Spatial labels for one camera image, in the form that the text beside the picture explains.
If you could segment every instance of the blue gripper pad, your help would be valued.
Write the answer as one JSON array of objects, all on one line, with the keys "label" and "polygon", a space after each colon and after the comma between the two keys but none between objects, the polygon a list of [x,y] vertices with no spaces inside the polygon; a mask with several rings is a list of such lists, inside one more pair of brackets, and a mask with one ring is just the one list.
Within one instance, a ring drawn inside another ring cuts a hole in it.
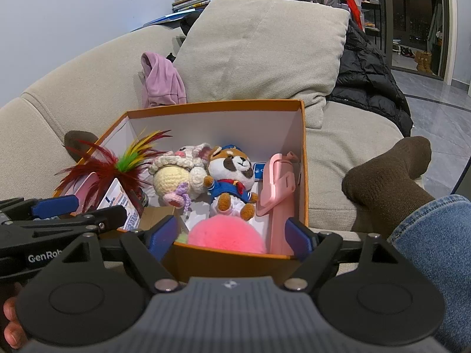
[{"label": "blue gripper pad", "polygon": [[294,256],[301,262],[314,251],[318,244],[315,233],[293,217],[284,224],[284,237],[293,249]]},{"label": "blue gripper pad", "polygon": [[75,195],[59,196],[58,198],[43,199],[31,207],[33,217],[47,219],[77,211],[79,200]]},{"label": "blue gripper pad", "polygon": [[167,215],[146,232],[146,246],[157,261],[161,261],[170,246],[178,237],[178,222],[172,215]]}]

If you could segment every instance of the stuffed toy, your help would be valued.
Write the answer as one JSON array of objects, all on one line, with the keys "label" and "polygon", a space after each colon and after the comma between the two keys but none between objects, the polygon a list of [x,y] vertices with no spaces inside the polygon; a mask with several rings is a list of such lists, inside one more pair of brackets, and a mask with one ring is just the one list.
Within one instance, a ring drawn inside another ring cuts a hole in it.
[{"label": "stuffed toy", "polygon": [[255,176],[250,159],[239,147],[215,147],[210,152],[209,175],[204,186],[211,195],[210,216],[238,216],[248,221],[255,214],[258,195],[250,192]]},{"label": "stuffed toy", "polygon": [[155,193],[167,206],[188,211],[191,201],[205,191],[210,150],[209,144],[185,146],[155,158],[149,173],[154,176]]},{"label": "stuffed toy", "polygon": [[197,223],[188,234],[188,244],[254,254],[267,253],[260,234],[244,220],[216,215]]}]

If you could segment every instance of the sofa cushion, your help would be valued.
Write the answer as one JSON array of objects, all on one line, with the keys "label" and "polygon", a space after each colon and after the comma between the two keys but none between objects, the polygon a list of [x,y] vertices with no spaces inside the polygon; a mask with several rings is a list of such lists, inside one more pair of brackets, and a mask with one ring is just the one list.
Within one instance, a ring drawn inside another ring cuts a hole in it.
[{"label": "sofa cushion", "polygon": [[306,137],[309,226],[372,232],[369,213],[347,199],[341,183],[348,170],[386,152],[403,138],[397,126],[378,114],[327,102],[322,129],[307,129]]},{"label": "sofa cushion", "polygon": [[48,198],[74,165],[62,142],[28,101],[15,98],[0,108],[0,199]]},{"label": "sofa cushion", "polygon": [[150,26],[100,45],[53,70],[25,90],[63,141],[69,130],[102,135],[126,110],[140,109],[141,55],[177,53],[181,29]]},{"label": "sofa cushion", "polygon": [[320,128],[349,14],[291,0],[212,0],[174,62],[187,101],[300,99]]}]

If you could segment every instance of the white wall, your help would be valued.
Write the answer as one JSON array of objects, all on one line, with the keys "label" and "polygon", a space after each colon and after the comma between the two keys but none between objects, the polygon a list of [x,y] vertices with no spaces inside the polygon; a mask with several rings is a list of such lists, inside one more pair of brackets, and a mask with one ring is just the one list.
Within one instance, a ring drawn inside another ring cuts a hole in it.
[{"label": "white wall", "polygon": [[0,0],[0,106],[75,56],[171,13],[173,0]]},{"label": "white wall", "polygon": [[453,79],[471,81],[471,0],[456,0],[457,39]]}]

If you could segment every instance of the jeans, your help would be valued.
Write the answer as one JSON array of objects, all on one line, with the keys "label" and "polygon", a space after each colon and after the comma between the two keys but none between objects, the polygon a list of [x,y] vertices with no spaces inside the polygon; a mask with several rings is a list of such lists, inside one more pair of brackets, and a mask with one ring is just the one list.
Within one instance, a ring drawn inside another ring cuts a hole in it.
[{"label": "jeans", "polygon": [[462,352],[471,345],[471,203],[460,195],[427,203],[388,242],[442,293],[446,314],[434,337]]}]

